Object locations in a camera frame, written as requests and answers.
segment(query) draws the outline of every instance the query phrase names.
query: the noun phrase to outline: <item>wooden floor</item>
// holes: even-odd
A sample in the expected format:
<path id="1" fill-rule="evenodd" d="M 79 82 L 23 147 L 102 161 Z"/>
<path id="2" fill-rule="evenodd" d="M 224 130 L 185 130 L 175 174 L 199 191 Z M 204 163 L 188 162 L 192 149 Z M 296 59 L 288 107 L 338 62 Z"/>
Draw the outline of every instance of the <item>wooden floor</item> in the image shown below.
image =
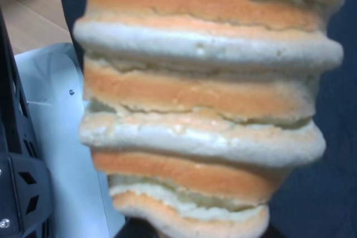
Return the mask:
<path id="1" fill-rule="evenodd" d="M 61 0 L 0 0 L 14 54 L 71 42 Z"/>

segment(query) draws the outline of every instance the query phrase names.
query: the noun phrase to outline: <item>dark blue fabric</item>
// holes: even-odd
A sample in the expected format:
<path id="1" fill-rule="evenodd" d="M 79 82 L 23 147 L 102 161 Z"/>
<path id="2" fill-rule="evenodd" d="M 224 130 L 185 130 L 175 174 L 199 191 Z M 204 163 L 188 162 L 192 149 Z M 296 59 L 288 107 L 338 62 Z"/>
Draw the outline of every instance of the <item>dark blue fabric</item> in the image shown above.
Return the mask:
<path id="1" fill-rule="evenodd" d="M 72 31 L 85 0 L 62 3 Z M 271 202 L 272 223 L 287 238 L 357 237 L 357 0 L 347 0 L 334 16 L 329 36 L 343 44 L 345 61 L 321 80 L 315 121 L 327 140 L 326 154 L 296 170 Z"/>

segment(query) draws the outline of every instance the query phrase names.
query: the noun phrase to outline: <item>black frame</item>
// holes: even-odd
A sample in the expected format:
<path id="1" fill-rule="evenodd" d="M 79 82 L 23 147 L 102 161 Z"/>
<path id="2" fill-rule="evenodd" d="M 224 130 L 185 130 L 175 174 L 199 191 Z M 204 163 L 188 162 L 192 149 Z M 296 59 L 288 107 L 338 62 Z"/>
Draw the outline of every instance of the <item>black frame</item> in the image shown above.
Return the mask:
<path id="1" fill-rule="evenodd" d="M 0 238 L 51 238 L 50 173 L 37 150 L 30 111 L 0 9 Z"/>

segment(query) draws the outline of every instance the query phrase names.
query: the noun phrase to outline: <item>orange cake layer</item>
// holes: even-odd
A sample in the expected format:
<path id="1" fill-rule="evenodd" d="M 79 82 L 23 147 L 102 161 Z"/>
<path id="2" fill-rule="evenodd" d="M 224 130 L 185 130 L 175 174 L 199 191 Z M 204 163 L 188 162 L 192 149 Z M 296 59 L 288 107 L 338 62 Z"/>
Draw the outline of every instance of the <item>orange cake layer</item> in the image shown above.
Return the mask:
<path id="1" fill-rule="evenodd" d="M 262 25 L 281 30 L 315 31 L 324 24 L 314 8 L 283 1 L 255 0 L 88 0 L 87 17 L 101 13 L 148 16 L 189 15 L 231 25 Z"/>
<path id="2" fill-rule="evenodd" d="M 113 197 L 114 206 L 125 215 L 148 220 L 167 237 L 246 238 L 260 237 L 268 225 L 269 212 L 261 209 L 256 215 L 240 221 L 198 220 L 184 218 L 172 207 L 146 195 L 126 192 Z"/>
<path id="3" fill-rule="evenodd" d="M 206 196 L 234 198 L 245 204 L 270 199 L 287 172 L 267 174 L 221 164 L 200 163 L 188 159 L 138 152 L 96 152 L 92 158 L 97 170 L 170 181 L 177 187 Z"/>
<path id="4" fill-rule="evenodd" d="M 294 121 L 314 114 L 314 78 L 269 75 L 205 77 L 189 73 L 119 72 L 104 61 L 85 60 L 85 97 L 112 107 L 145 111 L 205 108 L 231 119 Z"/>

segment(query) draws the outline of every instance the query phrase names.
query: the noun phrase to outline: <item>stacked pastry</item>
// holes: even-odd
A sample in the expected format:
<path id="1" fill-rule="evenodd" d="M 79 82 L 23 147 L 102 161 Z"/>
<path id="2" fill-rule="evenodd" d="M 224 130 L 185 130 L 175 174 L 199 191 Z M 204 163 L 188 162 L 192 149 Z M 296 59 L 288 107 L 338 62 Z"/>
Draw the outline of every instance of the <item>stacked pastry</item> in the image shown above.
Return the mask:
<path id="1" fill-rule="evenodd" d="M 311 118 L 342 3 L 88 0 L 79 135 L 115 207 L 166 237 L 259 237 L 273 192 L 324 152 Z"/>

